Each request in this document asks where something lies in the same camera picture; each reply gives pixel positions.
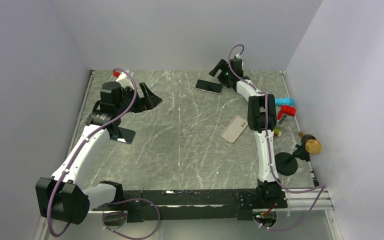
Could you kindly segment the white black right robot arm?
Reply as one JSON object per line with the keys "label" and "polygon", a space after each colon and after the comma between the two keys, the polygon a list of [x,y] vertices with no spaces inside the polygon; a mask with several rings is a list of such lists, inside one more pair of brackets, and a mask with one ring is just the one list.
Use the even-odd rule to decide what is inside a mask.
{"label": "white black right robot arm", "polygon": [[279,184],[275,165],[274,129],[277,124],[275,97],[258,89],[243,76],[243,61],[221,59],[209,72],[219,82],[247,100],[247,122],[257,147],[258,177],[254,194],[255,208],[273,210],[288,207],[286,194]]}

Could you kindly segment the phone with black screen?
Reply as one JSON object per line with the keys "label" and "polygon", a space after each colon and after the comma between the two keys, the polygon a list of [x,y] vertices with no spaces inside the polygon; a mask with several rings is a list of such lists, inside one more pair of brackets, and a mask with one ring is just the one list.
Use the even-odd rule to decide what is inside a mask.
{"label": "phone with black screen", "polygon": [[122,127],[113,127],[108,132],[111,140],[126,144],[131,144],[136,136],[134,130]]}

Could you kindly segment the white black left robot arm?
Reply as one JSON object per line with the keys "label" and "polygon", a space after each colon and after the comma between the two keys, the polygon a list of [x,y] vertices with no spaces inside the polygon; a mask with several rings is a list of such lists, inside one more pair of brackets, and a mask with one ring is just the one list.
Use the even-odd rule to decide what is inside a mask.
{"label": "white black left robot arm", "polygon": [[134,83],[122,86],[117,81],[108,81],[102,85],[100,99],[95,102],[81,137],[66,160],[51,177],[41,177],[35,185],[42,217],[78,225],[92,209],[106,205],[117,210],[123,205],[125,198],[120,183],[104,180],[88,189],[82,189],[79,184],[109,141],[133,142],[135,131],[119,126],[122,116],[149,111],[162,103],[162,98],[152,93],[144,82],[139,83],[139,88],[143,96],[138,95]]}

